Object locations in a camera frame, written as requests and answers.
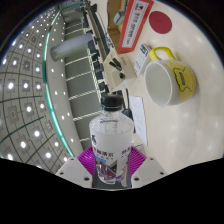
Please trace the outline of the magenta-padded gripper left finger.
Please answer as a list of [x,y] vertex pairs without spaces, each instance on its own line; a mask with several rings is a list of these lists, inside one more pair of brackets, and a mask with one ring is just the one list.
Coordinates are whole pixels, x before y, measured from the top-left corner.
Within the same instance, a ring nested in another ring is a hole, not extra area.
[[95,175],[95,157],[89,147],[78,157],[69,157],[56,175],[84,188],[91,188]]

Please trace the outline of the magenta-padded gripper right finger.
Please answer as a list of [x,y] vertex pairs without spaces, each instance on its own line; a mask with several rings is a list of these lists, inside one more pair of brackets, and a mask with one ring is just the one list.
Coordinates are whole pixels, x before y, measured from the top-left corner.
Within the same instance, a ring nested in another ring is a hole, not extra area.
[[143,187],[165,176],[166,171],[154,157],[146,157],[137,148],[131,148],[126,177],[128,187]]

